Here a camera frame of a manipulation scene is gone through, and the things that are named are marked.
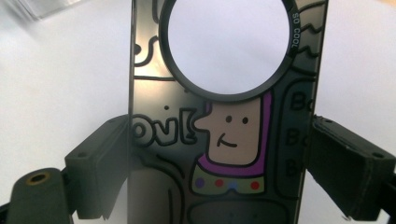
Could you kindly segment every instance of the cartoon eye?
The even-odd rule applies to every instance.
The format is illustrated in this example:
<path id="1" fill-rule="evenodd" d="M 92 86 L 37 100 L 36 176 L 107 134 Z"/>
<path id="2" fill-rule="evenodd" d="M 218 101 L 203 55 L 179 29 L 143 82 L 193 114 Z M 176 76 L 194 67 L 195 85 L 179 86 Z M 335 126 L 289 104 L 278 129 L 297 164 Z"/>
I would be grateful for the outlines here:
<path id="1" fill-rule="evenodd" d="M 227 123 L 230 123 L 231 120 L 233 120 L 233 117 L 231 116 L 227 116 L 227 118 L 225 118 L 225 121 L 227 121 Z"/>

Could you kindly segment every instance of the white background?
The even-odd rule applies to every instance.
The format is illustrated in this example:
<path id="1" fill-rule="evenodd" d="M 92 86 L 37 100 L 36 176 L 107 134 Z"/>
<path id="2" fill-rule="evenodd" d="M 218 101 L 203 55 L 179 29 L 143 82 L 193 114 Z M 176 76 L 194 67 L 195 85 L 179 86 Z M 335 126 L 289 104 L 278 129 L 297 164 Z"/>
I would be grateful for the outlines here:
<path id="1" fill-rule="evenodd" d="M 68 152 L 127 113 L 130 19 L 130 0 L 91 0 L 32 24 L 0 7 L 0 204 L 18 178 L 63 169 Z M 316 113 L 396 155 L 395 21 L 396 7 L 380 1 L 330 2 Z M 308 174 L 300 223 L 348 222 Z M 126 188 L 107 223 L 126 223 Z"/>

